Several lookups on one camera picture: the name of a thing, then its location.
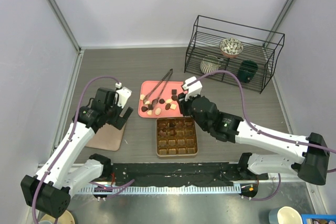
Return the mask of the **metal tongs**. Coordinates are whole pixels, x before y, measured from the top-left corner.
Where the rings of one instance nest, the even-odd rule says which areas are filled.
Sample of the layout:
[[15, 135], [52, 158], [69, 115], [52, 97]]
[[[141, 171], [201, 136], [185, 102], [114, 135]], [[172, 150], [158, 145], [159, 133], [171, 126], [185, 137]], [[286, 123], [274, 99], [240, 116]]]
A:
[[170, 69], [166, 73], [166, 75], [156, 84], [156, 86], [143, 98], [142, 100], [143, 104], [145, 104], [149, 100], [150, 96], [156, 91], [156, 89], [161, 85], [162, 82], [165, 83], [164, 87], [161, 90], [163, 92], [166, 84], [170, 81], [172, 74], [173, 74], [173, 69]]

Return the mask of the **gold chocolate box with tray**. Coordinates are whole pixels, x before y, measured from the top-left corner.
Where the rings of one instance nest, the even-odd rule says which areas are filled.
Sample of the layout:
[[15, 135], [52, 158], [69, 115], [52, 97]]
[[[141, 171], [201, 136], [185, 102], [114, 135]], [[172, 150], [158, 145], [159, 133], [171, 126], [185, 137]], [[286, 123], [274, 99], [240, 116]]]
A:
[[195, 156], [198, 153], [195, 121], [191, 117], [156, 120], [156, 154], [161, 158]]

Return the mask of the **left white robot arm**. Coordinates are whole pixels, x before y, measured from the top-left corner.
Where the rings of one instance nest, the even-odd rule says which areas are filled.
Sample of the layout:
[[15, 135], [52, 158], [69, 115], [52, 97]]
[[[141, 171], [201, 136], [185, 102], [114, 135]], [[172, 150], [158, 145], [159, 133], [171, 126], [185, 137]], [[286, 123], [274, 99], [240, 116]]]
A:
[[25, 175], [20, 186], [25, 202], [53, 218], [68, 208], [74, 194], [94, 179], [107, 181], [112, 174], [111, 160], [93, 154], [74, 172], [70, 169], [87, 143], [105, 124], [121, 130], [133, 109], [121, 114], [132, 92], [126, 87], [115, 90], [100, 88], [88, 106], [76, 112], [73, 122], [49, 160], [34, 175]]

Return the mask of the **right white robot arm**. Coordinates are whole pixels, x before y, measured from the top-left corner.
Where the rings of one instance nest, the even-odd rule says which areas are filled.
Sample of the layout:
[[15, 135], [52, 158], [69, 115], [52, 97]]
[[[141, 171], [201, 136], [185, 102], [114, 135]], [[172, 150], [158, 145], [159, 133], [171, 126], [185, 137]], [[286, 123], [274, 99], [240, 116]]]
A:
[[188, 97], [180, 93], [177, 102], [183, 116], [191, 117], [216, 140], [253, 145], [272, 152], [264, 156], [243, 153], [237, 166], [242, 179], [279, 173], [297, 175], [314, 185], [326, 184], [331, 151], [322, 135], [298, 136], [263, 128], [240, 116], [221, 112], [205, 96]]

